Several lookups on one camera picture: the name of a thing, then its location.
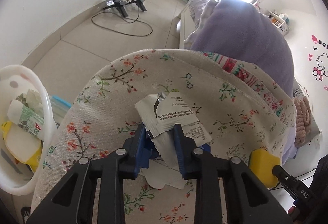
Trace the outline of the torn blue cardboard box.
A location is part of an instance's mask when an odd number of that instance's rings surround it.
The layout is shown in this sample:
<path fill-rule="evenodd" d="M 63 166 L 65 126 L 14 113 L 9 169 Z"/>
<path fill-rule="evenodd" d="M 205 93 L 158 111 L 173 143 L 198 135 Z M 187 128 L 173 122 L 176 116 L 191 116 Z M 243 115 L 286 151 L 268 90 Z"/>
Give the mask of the torn blue cardboard box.
<path fill-rule="evenodd" d="M 174 143 L 155 140 L 153 144 L 159 157 L 150 158 L 148 168 L 142 168 L 140 175 L 144 176 L 146 182 L 155 189 L 165 186 L 183 189 L 187 181 L 180 173 Z"/>

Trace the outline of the silver foil wrapper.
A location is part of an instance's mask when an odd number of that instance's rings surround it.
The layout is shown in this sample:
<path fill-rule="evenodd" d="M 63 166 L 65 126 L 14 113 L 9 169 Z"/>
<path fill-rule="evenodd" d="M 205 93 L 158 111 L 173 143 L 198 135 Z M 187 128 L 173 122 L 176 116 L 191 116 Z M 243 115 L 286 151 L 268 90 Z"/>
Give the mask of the silver foil wrapper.
<path fill-rule="evenodd" d="M 209 143 L 212 137 L 193 110 L 183 101 L 179 92 L 152 94 L 135 104 L 146 131 L 153 141 L 174 143 L 173 128 L 180 124 L 185 136 L 197 147 Z"/>

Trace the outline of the yellow snack wrapper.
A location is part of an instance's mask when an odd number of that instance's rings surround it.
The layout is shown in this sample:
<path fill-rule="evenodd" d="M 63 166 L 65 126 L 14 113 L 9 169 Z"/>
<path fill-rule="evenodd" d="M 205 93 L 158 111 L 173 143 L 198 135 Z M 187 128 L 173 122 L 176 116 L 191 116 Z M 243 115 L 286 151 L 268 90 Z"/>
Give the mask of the yellow snack wrapper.
<path fill-rule="evenodd" d="M 273 175 L 272 169 L 280 165 L 280 158 L 270 154 L 264 149 L 251 152 L 248 167 L 268 189 L 278 184 L 278 178 Z"/>

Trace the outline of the white yogurt bottle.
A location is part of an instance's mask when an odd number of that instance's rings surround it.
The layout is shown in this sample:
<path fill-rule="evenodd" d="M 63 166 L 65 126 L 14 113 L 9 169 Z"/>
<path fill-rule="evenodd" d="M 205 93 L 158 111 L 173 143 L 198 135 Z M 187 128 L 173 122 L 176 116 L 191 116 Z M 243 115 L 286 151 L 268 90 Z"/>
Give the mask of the white yogurt bottle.
<path fill-rule="evenodd" d="M 18 100 L 12 100 L 7 111 L 9 121 L 44 141 L 44 118 Z"/>

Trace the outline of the white paper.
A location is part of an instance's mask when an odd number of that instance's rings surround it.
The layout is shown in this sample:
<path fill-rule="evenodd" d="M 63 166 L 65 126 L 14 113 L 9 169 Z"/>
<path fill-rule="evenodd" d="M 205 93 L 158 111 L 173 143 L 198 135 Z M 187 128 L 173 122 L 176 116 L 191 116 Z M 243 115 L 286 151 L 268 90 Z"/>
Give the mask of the white paper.
<path fill-rule="evenodd" d="M 17 96 L 16 100 L 32 110 L 40 109 L 42 107 L 40 94 L 31 89 L 29 89 L 27 93 L 22 93 Z"/>

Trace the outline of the white patterned trash bin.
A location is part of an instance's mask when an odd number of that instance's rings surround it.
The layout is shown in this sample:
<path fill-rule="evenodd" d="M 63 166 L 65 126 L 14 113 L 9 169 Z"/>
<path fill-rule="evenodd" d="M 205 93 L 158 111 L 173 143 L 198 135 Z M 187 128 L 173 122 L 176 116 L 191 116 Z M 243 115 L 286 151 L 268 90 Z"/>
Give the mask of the white patterned trash bin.
<path fill-rule="evenodd" d="M 9 121 L 7 111 L 12 100 L 28 90 L 37 91 L 42 107 L 33 110 L 44 118 L 44 141 Z M 1 189 L 23 196 L 34 192 L 45 164 L 57 124 L 46 88 L 38 76 L 22 65 L 1 69 Z"/>

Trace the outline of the floral beige bed cover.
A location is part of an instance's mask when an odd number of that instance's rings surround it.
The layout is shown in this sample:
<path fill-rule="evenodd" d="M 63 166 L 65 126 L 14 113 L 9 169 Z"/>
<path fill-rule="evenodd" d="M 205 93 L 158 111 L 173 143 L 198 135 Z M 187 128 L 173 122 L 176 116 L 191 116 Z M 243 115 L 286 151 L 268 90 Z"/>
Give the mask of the floral beige bed cover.
<path fill-rule="evenodd" d="M 81 158 L 100 161 L 133 137 L 151 133 L 159 157 L 124 183 L 127 223 L 192 223 L 196 182 L 165 178 L 178 169 L 169 130 L 180 124 L 219 158 L 248 162 L 263 149 L 284 163 L 295 152 L 292 90 L 257 65 L 211 52 L 142 50 L 123 56 L 86 84 L 53 136 L 32 212 Z"/>

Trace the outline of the blue flat package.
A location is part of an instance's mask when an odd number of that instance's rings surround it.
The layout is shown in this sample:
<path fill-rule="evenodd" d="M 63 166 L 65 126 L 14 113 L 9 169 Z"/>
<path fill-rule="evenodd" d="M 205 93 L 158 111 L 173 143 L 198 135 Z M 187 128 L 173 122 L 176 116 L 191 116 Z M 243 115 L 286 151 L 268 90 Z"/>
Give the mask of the blue flat package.
<path fill-rule="evenodd" d="M 58 96 L 50 96 L 49 99 L 52 105 L 53 118 L 59 126 L 71 108 L 71 104 Z"/>

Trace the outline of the purple blanket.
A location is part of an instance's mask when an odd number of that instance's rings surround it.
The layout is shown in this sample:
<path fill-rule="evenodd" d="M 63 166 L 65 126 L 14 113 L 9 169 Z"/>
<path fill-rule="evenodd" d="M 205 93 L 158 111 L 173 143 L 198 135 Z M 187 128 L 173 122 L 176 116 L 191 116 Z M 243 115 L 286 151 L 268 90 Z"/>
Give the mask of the purple blanket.
<path fill-rule="evenodd" d="M 196 29 L 184 41 L 185 49 L 255 64 L 292 96 L 290 47 L 264 14 L 241 0 L 188 0 L 188 4 Z"/>

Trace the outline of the black device stand left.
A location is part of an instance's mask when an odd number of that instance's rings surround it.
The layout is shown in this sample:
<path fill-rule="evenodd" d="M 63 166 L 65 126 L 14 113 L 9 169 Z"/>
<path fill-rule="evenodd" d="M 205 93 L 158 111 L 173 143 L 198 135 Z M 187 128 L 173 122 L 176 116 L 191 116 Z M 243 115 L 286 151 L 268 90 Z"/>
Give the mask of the black device stand left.
<path fill-rule="evenodd" d="M 108 2 L 106 2 L 106 6 L 103 8 L 103 10 L 115 8 L 122 17 L 128 17 L 128 14 L 124 7 L 126 3 L 127 1 L 125 0 L 109 0 Z"/>

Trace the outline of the black device stand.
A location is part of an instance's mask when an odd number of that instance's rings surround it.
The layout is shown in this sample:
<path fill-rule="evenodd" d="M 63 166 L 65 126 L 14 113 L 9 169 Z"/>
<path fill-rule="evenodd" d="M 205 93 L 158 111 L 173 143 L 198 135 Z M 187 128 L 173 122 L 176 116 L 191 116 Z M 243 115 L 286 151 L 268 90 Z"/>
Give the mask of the black device stand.
<path fill-rule="evenodd" d="M 142 12 L 146 12 L 147 9 L 145 8 L 144 1 L 145 1 L 145 0 L 129 0 L 129 1 L 127 2 L 127 5 L 130 5 L 130 4 L 136 4 L 137 7 L 138 7 Z"/>
<path fill-rule="evenodd" d="M 109 0 L 108 2 L 106 2 L 106 6 L 103 8 L 103 10 L 115 8 L 122 17 L 128 17 L 128 14 L 124 7 L 126 3 L 127 1 L 125 0 Z"/>

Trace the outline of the black device stand right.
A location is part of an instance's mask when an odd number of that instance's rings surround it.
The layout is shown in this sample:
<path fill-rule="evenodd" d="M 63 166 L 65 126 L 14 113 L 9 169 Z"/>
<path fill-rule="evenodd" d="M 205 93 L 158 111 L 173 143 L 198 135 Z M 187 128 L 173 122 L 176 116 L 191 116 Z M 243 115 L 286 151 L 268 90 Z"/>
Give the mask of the black device stand right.
<path fill-rule="evenodd" d="M 130 4 L 136 4 L 137 7 L 138 7 L 142 12 L 146 12 L 147 9 L 145 8 L 144 1 L 145 1 L 145 0 L 129 0 L 129 1 L 127 2 L 127 5 L 130 5 Z"/>

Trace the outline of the white bookshelf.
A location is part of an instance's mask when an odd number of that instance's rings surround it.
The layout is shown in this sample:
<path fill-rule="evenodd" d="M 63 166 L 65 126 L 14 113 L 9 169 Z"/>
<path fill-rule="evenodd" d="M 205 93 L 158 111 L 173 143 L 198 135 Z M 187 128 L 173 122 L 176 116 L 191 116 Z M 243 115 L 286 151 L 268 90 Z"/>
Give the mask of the white bookshelf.
<path fill-rule="evenodd" d="M 290 31 L 287 22 L 277 14 L 275 14 L 272 11 L 269 11 L 268 19 L 271 21 L 271 23 L 274 25 L 275 28 L 278 29 L 278 31 L 283 34 L 283 36 L 287 35 Z"/>

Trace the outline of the white bed frame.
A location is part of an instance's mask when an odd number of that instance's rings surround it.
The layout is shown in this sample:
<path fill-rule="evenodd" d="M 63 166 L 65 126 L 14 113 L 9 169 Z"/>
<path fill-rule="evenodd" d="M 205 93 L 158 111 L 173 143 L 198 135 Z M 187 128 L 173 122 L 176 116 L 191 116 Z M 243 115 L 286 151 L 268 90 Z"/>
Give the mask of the white bed frame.
<path fill-rule="evenodd" d="M 194 32 L 196 25 L 191 17 L 190 8 L 186 5 L 182 11 L 178 14 L 179 22 L 177 29 L 180 32 L 179 48 L 184 49 L 184 42 L 189 37 L 190 33 Z"/>

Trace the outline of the hello kitty wall sticker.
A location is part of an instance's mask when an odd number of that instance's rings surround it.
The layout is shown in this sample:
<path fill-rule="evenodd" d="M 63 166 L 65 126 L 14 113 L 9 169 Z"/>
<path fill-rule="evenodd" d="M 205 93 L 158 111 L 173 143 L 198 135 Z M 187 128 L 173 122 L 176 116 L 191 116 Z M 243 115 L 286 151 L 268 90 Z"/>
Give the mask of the hello kitty wall sticker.
<path fill-rule="evenodd" d="M 312 52 L 308 54 L 312 76 L 316 82 L 325 85 L 327 90 L 327 40 L 311 34 Z"/>

